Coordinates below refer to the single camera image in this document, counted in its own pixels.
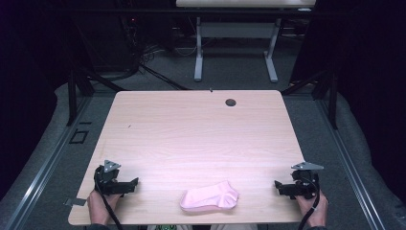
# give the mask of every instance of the dark background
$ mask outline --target dark background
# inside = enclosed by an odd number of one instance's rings
[[[96,1],[70,1],[69,4],[92,7],[93,2]],[[132,63],[117,17],[91,20],[54,15],[51,19],[41,11],[43,6],[63,7],[61,1],[1,4],[0,160],[3,162],[3,183],[0,196],[3,197],[50,122],[56,107],[54,91],[67,81],[70,72],[78,65],[120,71],[130,68]],[[170,8],[174,1],[139,1],[139,4],[145,8]],[[100,7],[114,7],[114,4],[106,1]],[[405,203],[406,193],[401,181],[406,177],[402,168],[406,160],[403,143],[406,140],[406,98],[402,93],[406,83],[403,16],[406,4],[404,1],[319,0],[316,9],[319,12],[356,12],[358,15],[351,19],[351,26],[338,21],[311,21],[291,80],[305,80],[326,69],[336,60],[337,54],[345,57],[335,69],[339,92],[348,100],[365,133],[374,167]],[[144,33],[170,50],[173,45],[170,26],[176,22],[181,24],[182,18],[145,18]],[[83,40],[80,33],[86,33],[90,40]],[[351,38],[350,44],[345,46],[348,49],[337,50],[347,38]],[[110,45],[103,46],[104,42],[110,42]],[[92,46],[100,53],[92,52]]]

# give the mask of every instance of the human hand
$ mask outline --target human hand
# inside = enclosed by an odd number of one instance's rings
[[[105,195],[107,203],[110,205],[111,209],[114,211],[116,208],[117,201],[119,201],[121,195]],[[87,206],[89,207],[89,216],[91,223],[98,223],[102,225],[107,225],[110,215],[105,208],[104,202],[102,201],[102,195],[93,190],[89,197],[87,197]]]
[[[296,197],[296,200],[298,200],[302,215],[305,216],[305,214],[312,208],[316,197],[313,197],[312,199],[305,199],[302,195],[297,195],[295,197]],[[326,196],[322,193],[322,191],[320,191],[319,204],[317,205],[313,214],[308,218],[307,224],[310,227],[326,226],[327,207],[328,207],[328,200],[327,200]]]

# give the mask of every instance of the gray carpet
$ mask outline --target gray carpet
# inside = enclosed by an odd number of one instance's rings
[[[189,87],[190,89],[275,89],[283,90],[300,49],[301,42],[281,37],[274,55],[280,81],[271,83],[267,77],[262,52],[268,41],[261,39],[219,39],[211,41],[204,49],[203,81],[194,82],[194,54],[180,56],[176,53],[156,52],[147,63],[155,71]],[[128,90],[172,90],[164,82],[140,71],[135,76],[115,81]],[[63,205],[67,197],[75,197],[87,168],[103,123],[113,101],[114,93],[105,86],[93,82],[97,90],[90,99],[78,122],[71,129],[87,131],[83,144],[69,144],[67,138],[61,157],[46,183],[40,197],[29,210],[22,229],[82,229],[67,222],[70,207]],[[292,125],[298,137],[304,159],[325,166],[320,172],[321,187],[330,205],[327,226],[329,229],[371,229],[349,178],[346,175],[340,151],[324,121],[320,102],[314,102],[305,88],[300,94],[284,97]],[[52,122],[8,194],[0,203],[0,228],[5,229],[24,194],[29,190],[35,175],[43,163],[53,154],[68,121],[66,85],[56,91],[58,106]],[[371,158],[365,138],[353,119],[345,100],[339,97],[337,122],[340,136],[346,144],[356,169],[369,192],[377,213],[386,229],[406,229],[401,221],[403,209],[396,208],[400,202],[386,188],[384,182],[371,166]],[[296,229],[298,223],[262,225],[260,229]],[[125,229],[137,229],[126,226]]]

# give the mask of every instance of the desk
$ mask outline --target desk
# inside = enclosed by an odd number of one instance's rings
[[[233,99],[234,106],[225,102]],[[303,162],[278,91],[120,92],[102,129],[78,192],[87,198],[104,159],[122,164],[118,180],[140,178],[116,214],[122,224],[293,222],[295,200],[279,195],[274,180],[292,183]],[[229,211],[186,213],[183,193],[228,180],[239,192]],[[89,224],[87,206],[74,206],[74,225]]]
[[[316,0],[176,0],[177,7],[183,8],[270,8],[298,9],[312,8]],[[251,37],[270,38],[267,51],[263,52],[269,80],[278,82],[272,55],[278,38],[281,21],[275,23],[204,23],[196,20],[196,64],[194,80],[202,80],[203,51],[202,37]]]

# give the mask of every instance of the table surface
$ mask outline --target table surface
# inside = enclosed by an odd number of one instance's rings
[[[228,106],[228,99],[236,101]],[[94,188],[95,169],[119,163],[118,181],[140,178],[119,201],[122,224],[294,222],[295,200],[279,195],[274,180],[293,183],[291,166],[304,161],[278,91],[120,92],[111,106],[78,198]],[[188,213],[182,195],[229,181],[239,192],[228,211]],[[73,225],[89,224],[87,205],[74,206]]]
[[[190,8],[312,8],[316,0],[176,0]]]

